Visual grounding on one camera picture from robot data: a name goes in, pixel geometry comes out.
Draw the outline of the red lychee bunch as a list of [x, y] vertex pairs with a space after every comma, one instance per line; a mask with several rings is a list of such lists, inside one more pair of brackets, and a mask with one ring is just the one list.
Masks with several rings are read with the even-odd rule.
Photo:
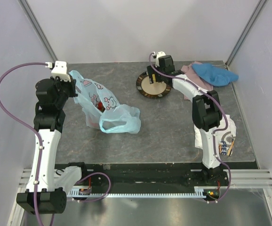
[[101, 112], [104, 112], [105, 111], [105, 107], [103, 105], [102, 102], [98, 102], [97, 105], [96, 105], [97, 109]]

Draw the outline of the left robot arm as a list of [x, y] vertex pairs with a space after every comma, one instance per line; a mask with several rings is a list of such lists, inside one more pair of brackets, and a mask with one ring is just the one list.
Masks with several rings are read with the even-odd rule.
[[36, 85], [33, 120], [35, 152], [32, 171], [26, 190], [18, 193], [16, 202], [31, 214], [60, 214], [67, 203], [67, 194], [74, 185], [88, 182], [84, 162], [70, 162], [55, 178], [56, 151], [63, 131], [65, 113], [63, 107], [70, 97], [77, 97], [76, 80], [62, 81], [58, 77], [40, 80]]

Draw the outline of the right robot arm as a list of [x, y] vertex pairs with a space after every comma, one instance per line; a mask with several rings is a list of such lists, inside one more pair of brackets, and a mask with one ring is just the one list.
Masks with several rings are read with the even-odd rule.
[[221, 130], [220, 121], [225, 117], [218, 93], [200, 87], [184, 72], [175, 70], [172, 56], [162, 51], [150, 53], [149, 64], [147, 75], [150, 83], [163, 82], [191, 101], [192, 121], [201, 134], [202, 164], [207, 169], [201, 173], [201, 180], [208, 186], [214, 184], [218, 180], [218, 174], [213, 169], [221, 164], [216, 133]]

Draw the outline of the light blue plastic bag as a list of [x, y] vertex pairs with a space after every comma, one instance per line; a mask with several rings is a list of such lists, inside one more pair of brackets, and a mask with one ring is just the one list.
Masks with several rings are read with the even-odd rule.
[[[139, 108], [121, 104], [108, 88], [94, 80], [85, 79], [76, 70], [70, 71], [69, 74], [76, 80], [78, 96], [74, 98], [74, 102], [82, 108], [88, 127], [107, 134], [137, 134], [140, 131]], [[98, 102], [103, 103], [104, 112], [97, 109]]]

